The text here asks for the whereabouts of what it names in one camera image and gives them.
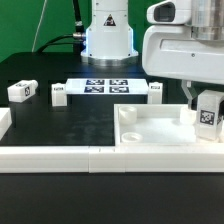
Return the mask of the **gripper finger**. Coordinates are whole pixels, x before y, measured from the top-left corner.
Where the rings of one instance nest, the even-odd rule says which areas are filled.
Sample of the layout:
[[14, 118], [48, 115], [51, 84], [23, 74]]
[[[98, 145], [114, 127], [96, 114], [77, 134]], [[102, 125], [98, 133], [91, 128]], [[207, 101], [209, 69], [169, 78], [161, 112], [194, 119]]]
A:
[[197, 93], [193, 87], [192, 82], [187, 80], [182, 80], [181, 87], [185, 96], [187, 97], [188, 108], [191, 110], [196, 110], [197, 109]]

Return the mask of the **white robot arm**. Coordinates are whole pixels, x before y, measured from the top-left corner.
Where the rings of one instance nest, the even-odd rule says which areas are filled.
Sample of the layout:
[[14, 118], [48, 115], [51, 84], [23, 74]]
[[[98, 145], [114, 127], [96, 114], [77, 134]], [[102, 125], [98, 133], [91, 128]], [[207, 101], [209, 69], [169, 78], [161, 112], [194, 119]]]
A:
[[82, 60], [108, 66], [140, 55], [148, 75], [224, 85], [224, 0], [163, 0], [147, 9], [147, 20], [139, 54], [128, 0], [92, 0]]

